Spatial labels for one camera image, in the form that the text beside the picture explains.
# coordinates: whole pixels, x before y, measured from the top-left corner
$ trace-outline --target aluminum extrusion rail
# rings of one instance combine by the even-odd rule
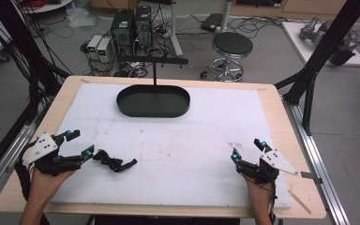
[[[31,141],[34,136],[37,126],[35,121],[31,125],[23,126],[22,130],[19,132],[9,149],[6,151],[4,156],[0,160],[0,187],[4,180],[10,175],[14,170],[14,163],[17,160],[18,155],[22,149]]]
[[[350,222],[347,219],[347,215],[344,212],[343,206],[341,205],[340,199],[336,194],[335,188],[332,184],[332,181],[329,177],[329,174],[323,164],[320,152],[312,138],[308,136],[306,130],[303,128],[303,113],[301,112],[299,106],[292,106],[289,104],[291,109],[294,122],[297,125],[300,136],[303,140],[305,151],[308,155],[310,165],[312,166],[316,176],[322,179],[322,184],[319,184],[322,194],[326,199],[327,206],[332,214],[332,218],[337,225],[349,225]]]

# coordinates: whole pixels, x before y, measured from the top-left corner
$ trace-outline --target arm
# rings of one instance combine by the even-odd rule
[[[253,216],[257,225],[271,225],[269,217],[269,204],[271,202],[271,185],[254,183],[254,179],[245,177],[247,181],[247,191],[252,205]]]
[[[57,176],[51,176],[42,174],[37,168],[34,168],[30,194],[22,213],[20,225],[38,225],[46,204],[63,182],[74,173],[75,171],[63,172]]]

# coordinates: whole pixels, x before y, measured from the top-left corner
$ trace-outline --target black oval tray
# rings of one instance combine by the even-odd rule
[[[119,111],[131,117],[178,117],[188,111],[189,100],[185,89],[171,85],[131,85],[116,97]]]

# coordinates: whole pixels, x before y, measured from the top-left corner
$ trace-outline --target small white box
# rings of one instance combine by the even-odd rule
[[[92,40],[87,44],[87,51],[89,51],[89,57],[94,60],[99,60],[98,58],[98,44],[100,43],[103,36],[96,35]]]
[[[113,45],[109,37],[104,37],[97,48],[98,57],[101,63],[109,63],[113,58]]]

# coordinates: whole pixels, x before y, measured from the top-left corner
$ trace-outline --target electronic equipment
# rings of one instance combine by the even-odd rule
[[[145,50],[151,49],[151,7],[136,7],[135,21],[139,45],[142,46]]]
[[[220,26],[223,14],[213,13],[201,24],[201,29],[209,32],[215,32],[216,27]]]
[[[282,0],[236,0],[237,5],[280,7]]]
[[[92,40],[87,44],[87,51],[89,51],[89,58],[99,60],[98,58],[98,44],[102,39],[101,35],[93,36]]]
[[[113,45],[109,37],[101,39],[100,44],[97,48],[98,58],[101,63],[110,63],[113,59]]]
[[[131,46],[135,39],[135,23],[132,9],[118,9],[112,21],[112,39],[119,46]]]

